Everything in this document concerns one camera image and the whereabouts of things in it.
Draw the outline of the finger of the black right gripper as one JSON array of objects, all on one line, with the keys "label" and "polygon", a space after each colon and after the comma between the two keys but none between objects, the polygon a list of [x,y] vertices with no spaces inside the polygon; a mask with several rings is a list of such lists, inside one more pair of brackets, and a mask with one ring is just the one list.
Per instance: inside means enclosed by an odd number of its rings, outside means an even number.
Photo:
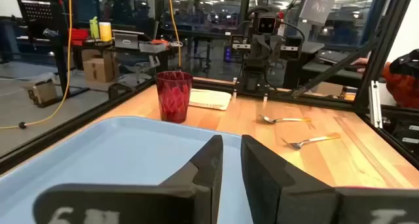
[{"label": "finger of the black right gripper", "polygon": [[260,40],[261,40],[261,37],[252,37],[251,52],[250,52],[250,65],[259,65],[261,63],[261,59],[259,56],[259,51],[261,47]]},{"label": "finger of the black right gripper", "polygon": [[282,45],[282,37],[278,35],[273,35],[270,37],[270,59],[276,63],[279,60],[280,57],[280,51],[281,51],[281,45]]}]

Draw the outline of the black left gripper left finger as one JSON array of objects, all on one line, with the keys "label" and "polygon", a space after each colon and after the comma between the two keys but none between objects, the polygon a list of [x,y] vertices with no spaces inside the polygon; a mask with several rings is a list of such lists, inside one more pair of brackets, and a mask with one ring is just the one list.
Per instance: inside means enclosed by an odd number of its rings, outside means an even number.
[{"label": "black left gripper left finger", "polygon": [[36,223],[216,223],[223,139],[215,135],[159,185],[66,183],[33,203]]}]

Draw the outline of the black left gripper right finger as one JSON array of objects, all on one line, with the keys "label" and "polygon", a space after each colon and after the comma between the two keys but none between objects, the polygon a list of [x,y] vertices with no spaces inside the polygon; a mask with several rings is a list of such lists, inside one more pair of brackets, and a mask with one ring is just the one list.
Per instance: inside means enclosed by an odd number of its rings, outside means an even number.
[{"label": "black left gripper right finger", "polygon": [[417,223],[418,190],[331,187],[244,135],[242,175],[254,223]]}]

